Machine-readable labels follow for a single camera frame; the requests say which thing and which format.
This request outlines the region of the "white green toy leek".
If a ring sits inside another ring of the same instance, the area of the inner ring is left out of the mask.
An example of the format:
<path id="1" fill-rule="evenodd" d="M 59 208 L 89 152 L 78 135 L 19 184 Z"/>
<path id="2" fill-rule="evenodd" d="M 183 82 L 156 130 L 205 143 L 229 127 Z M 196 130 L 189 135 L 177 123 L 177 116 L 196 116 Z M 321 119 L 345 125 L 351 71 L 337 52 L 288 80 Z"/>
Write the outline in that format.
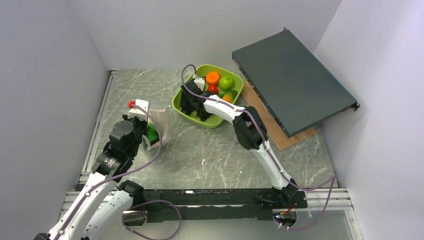
<path id="1" fill-rule="evenodd" d="M 147 123 L 147 132 L 142 136 L 142 147 L 145 151 L 150 151 L 153 148 L 157 148 L 159 146 L 159 134 L 155 125 L 149 121 Z"/>

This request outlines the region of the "clear zip top bag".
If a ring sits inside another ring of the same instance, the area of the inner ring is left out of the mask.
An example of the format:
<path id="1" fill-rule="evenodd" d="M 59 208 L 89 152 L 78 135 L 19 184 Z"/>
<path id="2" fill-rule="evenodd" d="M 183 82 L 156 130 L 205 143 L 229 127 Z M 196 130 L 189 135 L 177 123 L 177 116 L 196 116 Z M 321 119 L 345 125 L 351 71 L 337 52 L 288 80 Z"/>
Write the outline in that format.
<path id="1" fill-rule="evenodd" d="M 165 108 L 152 109 L 148 113 L 153 117 L 154 121 L 148 118 L 147 134 L 142 137 L 141 145 L 146 152 L 158 148 L 160 146 L 160 139 L 162 146 L 167 144 L 171 139 L 167 110 Z"/>

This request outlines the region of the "green plastic tray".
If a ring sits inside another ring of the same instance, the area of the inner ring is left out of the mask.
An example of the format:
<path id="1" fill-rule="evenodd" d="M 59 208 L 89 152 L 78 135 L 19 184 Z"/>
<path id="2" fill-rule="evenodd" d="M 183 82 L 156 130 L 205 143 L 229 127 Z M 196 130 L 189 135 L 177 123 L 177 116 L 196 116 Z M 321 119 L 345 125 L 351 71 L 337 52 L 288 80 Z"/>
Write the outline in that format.
<path id="1" fill-rule="evenodd" d="M 236 100 L 238 99 L 238 97 L 241 94 L 241 91 L 244 87 L 244 83 L 243 80 L 241 79 L 241 77 L 239 77 L 238 75 L 224 69 L 218 66 L 214 66 L 211 64 L 203 64 L 200 65 L 199 67 L 196 68 L 195 73 L 191 74 L 189 77 L 186 78 L 186 80 L 184 81 L 184 84 L 182 84 L 181 86 L 185 86 L 186 82 L 188 81 L 193 81 L 193 78 L 196 77 L 202 77 L 206 80 L 206 75 L 209 72 L 218 72 L 220 75 L 220 78 L 223 76 L 230 76 L 233 78 L 233 90 L 238 91 L 238 95 Z M 205 102 L 203 103 L 205 110 L 212 114 L 210 116 L 210 118 L 208 118 L 205 121 L 200 121 L 199 117 L 197 116 L 197 113 L 194 111 L 192 112 L 191 115 L 186 115 L 184 113 L 181 112 L 181 107 L 180 107 L 180 99 L 181 99 L 181 95 L 182 95 L 182 89 L 180 87 L 180 89 L 177 91 L 177 93 L 174 95 L 173 99 L 172 99 L 172 107 L 176 110 L 176 112 L 178 114 L 180 114 L 182 117 L 184 117 L 185 119 L 187 119 L 189 122 L 207 128 L 207 129 L 214 129 L 216 127 L 218 127 L 224 120 L 228 121 L 228 122 L 232 122 L 233 119 L 240 115 L 242 112 L 240 111 L 242 108 L 241 107 L 237 107 L 235 106 L 236 100 L 234 103 L 229 103 L 224 101 L 223 99 L 220 98 L 220 96 L 226 92 L 226 91 L 222 91 L 218 85 L 216 85 L 218 88 L 219 93 L 218 94 L 213 94 L 211 92 L 209 92 L 209 97 L 204 97 L 201 95 L 196 95 L 195 93 L 191 92 L 187 87 L 187 91 L 199 98 L 203 98 L 205 99 Z"/>

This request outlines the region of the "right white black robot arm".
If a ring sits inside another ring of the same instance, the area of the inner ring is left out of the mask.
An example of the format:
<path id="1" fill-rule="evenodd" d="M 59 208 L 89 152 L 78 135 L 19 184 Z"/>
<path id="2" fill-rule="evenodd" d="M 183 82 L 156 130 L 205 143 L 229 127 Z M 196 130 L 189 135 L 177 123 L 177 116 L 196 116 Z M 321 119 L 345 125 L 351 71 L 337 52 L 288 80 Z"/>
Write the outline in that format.
<path id="1" fill-rule="evenodd" d="M 298 189 L 274 154 L 257 110 L 252 106 L 236 106 L 208 91 L 202 92 L 194 80 L 183 83 L 181 88 L 190 110 L 216 115 L 232 124 L 238 143 L 251 151 L 265 169 L 275 191 L 276 203 L 282 208 L 289 207 Z"/>

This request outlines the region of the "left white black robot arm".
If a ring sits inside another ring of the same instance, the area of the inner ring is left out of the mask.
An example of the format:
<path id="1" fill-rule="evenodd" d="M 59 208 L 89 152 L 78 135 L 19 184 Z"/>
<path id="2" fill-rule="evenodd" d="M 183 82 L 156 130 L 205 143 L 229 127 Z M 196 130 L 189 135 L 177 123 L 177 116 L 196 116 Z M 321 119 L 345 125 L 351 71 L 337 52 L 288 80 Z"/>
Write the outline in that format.
<path id="1" fill-rule="evenodd" d="M 143 187 L 121 179 L 132 166 L 147 134 L 148 116 L 128 113 L 122 118 L 113 126 L 109 141 L 68 211 L 53 228 L 38 233 L 35 239 L 96 240 L 123 211 L 137 210 L 143 205 Z"/>

